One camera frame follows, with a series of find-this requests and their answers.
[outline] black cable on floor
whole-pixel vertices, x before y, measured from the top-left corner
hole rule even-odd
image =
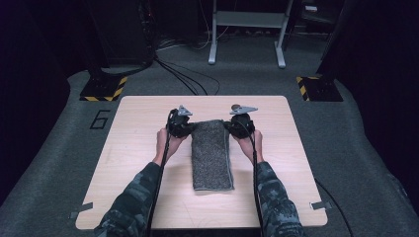
[[[198,75],[201,75],[201,76],[204,76],[204,77],[207,77],[207,78],[211,79],[211,80],[212,80],[212,81],[214,81],[214,82],[216,83],[216,85],[217,85],[217,86],[216,86],[216,91],[215,91],[214,95],[218,94],[220,84],[219,84],[219,81],[218,81],[218,80],[216,80],[215,78],[210,77],[210,76],[208,76],[208,75],[206,75],[206,74],[204,74],[204,73],[201,73],[201,72],[198,72],[198,71],[194,71],[194,70],[189,69],[189,68],[187,68],[187,67],[184,67],[184,66],[181,66],[181,65],[175,64],[175,63],[173,63],[173,62],[168,62],[168,61],[164,61],[164,60],[161,60],[161,59],[159,59],[159,60],[160,60],[160,61],[162,61],[162,62],[164,62],[164,63],[166,63],[166,64],[174,65],[174,66],[177,66],[177,67],[183,68],[183,69],[188,70],[188,71],[190,71],[190,72],[193,72],[193,73],[196,73],[196,74],[198,74]]]
[[[329,196],[330,198],[333,200],[333,202],[336,204],[336,207],[338,207],[343,220],[345,221],[346,227],[348,228],[349,234],[351,235],[351,237],[354,236],[354,233],[352,232],[351,226],[349,225],[348,219],[346,218],[345,214],[343,213],[342,208],[339,206],[338,202],[336,201],[336,199],[326,190],[326,188],[324,188],[324,186],[316,179],[314,178],[314,181],[317,183],[317,185],[319,185],[321,187],[321,189],[323,189]]]
[[[218,90],[219,90],[219,82],[217,81],[217,80],[215,80],[214,78],[212,78],[212,77],[209,77],[209,76],[207,76],[207,75],[204,75],[204,74],[202,74],[202,73],[200,73],[200,72],[196,72],[196,71],[193,71],[193,70],[191,70],[191,69],[188,69],[188,68],[186,68],[186,67],[182,67],[182,66],[179,66],[179,65],[176,65],[176,64],[174,64],[174,63],[171,63],[171,62],[165,62],[165,61],[162,61],[162,60],[160,60],[159,58],[157,58],[157,57],[155,57],[154,58],[154,61],[155,62],[157,62],[161,67],[163,67],[164,69],[166,69],[168,72],[170,72],[170,73],[172,73],[179,81],[181,81],[186,87],[188,87],[188,89],[194,94],[194,95],[196,95],[196,96],[198,96],[199,95],[199,92],[198,92],[198,90],[195,88],[195,86],[194,86],[194,84],[196,84],[196,85],[198,85],[203,91],[204,91],[204,93],[205,93],[205,95],[207,96],[209,93],[207,92],[207,90],[204,88],[204,86],[201,84],[201,83],[199,83],[197,80],[195,80],[195,79],[193,79],[193,78],[191,78],[190,76],[188,76],[188,75],[185,75],[184,73],[182,73],[182,72],[180,72],[180,71],[178,71],[178,70],[176,70],[175,68],[173,68],[173,67],[171,67],[169,64],[171,64],[171,65],[175,65],[175,66],[177,66],[177,67],[181,67],[181,68],[184,68],[184,69],[186,69],[186,70],[189,70],[189,71],[191,71],[191,72],[194,72],[194,73],[197,73],[197,74],[200,74],[200,75],[202,75],[202,76],[206,76],[206,77],[208,77],[208,78],[210,78],[210,79],[212,79],[212,80],[214,80],[215,82],[217,82],[217,90],[216,90],[216,92],[215,93],[218,93]]]
[[[125,72],[118,72],[118,73],[110,73],[110,72],[104,72],[104,74],[107,75],[112,75],[112,76],[121,76],[121,77],[126,77],[126,76],[130,76],[132,74],[138,73],[144,69],[146,69],[147,67],[149,67],[151,65],[152,62],[149,61],[144,61],[142,62],[138,68],[136,69],[132,69],[129,71],[125,71]]]

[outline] table leg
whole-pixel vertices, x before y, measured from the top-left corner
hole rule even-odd
[[[209,64],[215,64],[216,57],[216,0],[213,0],[212,6],[212,42],[209,51]]]
[[[293,5],[293,0],[290,0],[287,5],[287,10],[284,15],[284,20],[283,20],[283,25],[281,26],[280,36],[278,38],[278,41],[275,41],[275,51],[277,53],[278,66],[282,69],[286,68],[286,61],[284,60],[284,53],[283,53],[283,42],[284,42],[284,35],[286,34],[287,24],[290,18],[292,5]]]

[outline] person's left hand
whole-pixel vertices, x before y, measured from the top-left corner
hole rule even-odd
[[[163,127],[157,132],[156,156],[153,159],[153,162],[159,166],[161,166],[161,162],[163,160],[164,146],[166,145],[166,137],[167,137],[167,129]],[[187,137],[188,136],[178,138],[178,137],[170,136],[169,149],[167,151],[166,162],[169,161],[169,158],[173,154],[175,154],[175,152],[178,150],[182,141],[185,140]]]

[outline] black curtain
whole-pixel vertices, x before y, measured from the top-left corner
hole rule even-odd
[[[367,138],[419,213],[417,1],[347,0],[318,71],[357,101]]]
[[[104,65],[81,0],[2,2],[0,203],[31,164],[65,107],[70,90],[67,78],[86,69],[68,29],[70,9],[80,17],[95,57]]]

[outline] gray carpet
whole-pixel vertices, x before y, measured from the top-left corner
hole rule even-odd
[[[279,69],[272,38],[220,42],[216,65],[208,65],[210,46],[186,46],[157,52],[159,58],[199,71],[219,81],[219,95],[282,95],[288,98],[314,177],[341,206],[354,236],[417,236],[419,219],[408,199],[371,147],[357,104],[339,83],[342,103],[305,102],[296,76],[313,76],[325,41],[292,38],[285,52],[287,68]],[[216,83],[182,70],[209,94]],[[41,151],[0,208],[0,236],[92,236],[75,228],[71,211],[82,204],[120,100],[81,102],[89,75],[71,76],[66,108]],[[128,77],[122,96],[192,95],[176,78],[154,63]],[[99,110],[109,119],[104,129],[89,129]],[[323,227],[305,228],[309,236],[350,236],[342,214],[319,187],[327,211]],[[156,236],[256,236],[257,230],[160,230]]]

